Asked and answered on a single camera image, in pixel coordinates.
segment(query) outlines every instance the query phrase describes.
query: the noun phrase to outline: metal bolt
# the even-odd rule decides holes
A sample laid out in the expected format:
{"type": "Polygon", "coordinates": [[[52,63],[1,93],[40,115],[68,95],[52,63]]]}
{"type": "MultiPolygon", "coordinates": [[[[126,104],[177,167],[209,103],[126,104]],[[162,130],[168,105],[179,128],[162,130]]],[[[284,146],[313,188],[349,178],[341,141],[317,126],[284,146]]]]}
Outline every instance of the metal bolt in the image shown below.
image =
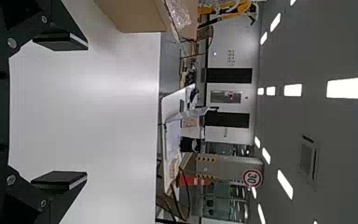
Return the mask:
{"type": "Polygon", "coordinates": [[[16,183],[16,180],[17,180],[16,176],[11,175],[7,178],[7,184],[9,186],[12,186],[12,185],[14,185],[14,183],[16,183]]]}
{"type": "Polygon", "coordinates": [[[7,40],[8,46],[11,47],[12,49],[17,47],[17,41],[13,38],[9,38],[7,40]]]}
{"type": "Polygon", "coordinates": [[[48,18],[45,17],[45,16],[42,16],[42,22],[43,22],[43,23],[48,23],[48,18]]]}
{"type": "Polygon", "coordinates": [[[40,203],[40,207],[42,207],[42,208],[46,207],[46,205],[48,205],[48,201],[46,201],[46,200],[43,200],[43,201],[40,203]]]}

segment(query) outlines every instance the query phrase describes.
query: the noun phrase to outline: plastic bag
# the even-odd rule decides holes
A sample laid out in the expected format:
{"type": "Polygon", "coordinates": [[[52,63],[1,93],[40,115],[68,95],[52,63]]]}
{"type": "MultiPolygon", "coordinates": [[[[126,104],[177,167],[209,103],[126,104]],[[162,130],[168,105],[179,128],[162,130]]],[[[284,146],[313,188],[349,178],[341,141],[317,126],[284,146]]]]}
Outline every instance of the plastic bag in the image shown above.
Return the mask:
{"type": "Polygon", "coordinates": [[[165,2],[178,31],[191,24],[190,13],[182,0],[166,0],[165,2]]]}

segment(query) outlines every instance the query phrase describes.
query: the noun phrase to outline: red object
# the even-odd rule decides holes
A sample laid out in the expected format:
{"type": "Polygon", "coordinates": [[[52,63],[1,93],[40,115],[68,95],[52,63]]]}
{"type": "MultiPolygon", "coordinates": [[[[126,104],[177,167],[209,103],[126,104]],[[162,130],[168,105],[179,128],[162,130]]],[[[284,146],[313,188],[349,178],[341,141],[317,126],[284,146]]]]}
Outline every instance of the red object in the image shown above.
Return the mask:
{"type": "MultiPolygon", "coordinates": [[[[191,175],[185,175],[185,177],[186,177],[186,180],[187,180],[187,184],[189,186],[209,186],[212,183],[210,180],[196,178],[196,177],[191,176],[191,175]]],[[[179,186],[185,186],[186,185],[185,179],[183,178],[182,175],[180,175],[180,177],[179,177],[178,185],[179,186]]]]}

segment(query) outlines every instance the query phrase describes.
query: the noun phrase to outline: white machine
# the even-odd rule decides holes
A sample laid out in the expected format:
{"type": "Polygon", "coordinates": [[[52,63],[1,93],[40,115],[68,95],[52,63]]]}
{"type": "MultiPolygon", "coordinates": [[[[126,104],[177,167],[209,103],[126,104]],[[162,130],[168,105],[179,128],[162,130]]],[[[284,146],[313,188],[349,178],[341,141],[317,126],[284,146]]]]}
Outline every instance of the white machine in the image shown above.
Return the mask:
{"type": "Polygon", "coordinates": [[[218,107],[218,114],[206,116],[207,142],[254,144],[260,24],[246,20],[213,26],[204,93],[206,106],[218,107]]]}

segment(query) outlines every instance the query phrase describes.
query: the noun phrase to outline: red and white sign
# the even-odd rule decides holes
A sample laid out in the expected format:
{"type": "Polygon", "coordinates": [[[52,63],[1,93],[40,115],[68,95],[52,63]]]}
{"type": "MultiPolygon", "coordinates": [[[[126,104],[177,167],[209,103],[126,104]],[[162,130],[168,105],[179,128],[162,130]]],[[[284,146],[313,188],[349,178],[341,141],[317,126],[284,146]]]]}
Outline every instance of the red and white sign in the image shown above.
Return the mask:
{"type": "Polygon", "coordinates": [[[243,173],[243,182],[249,188],[257,188],[263,183],[263,176],[258,170],[247,170],[243,173]]]}

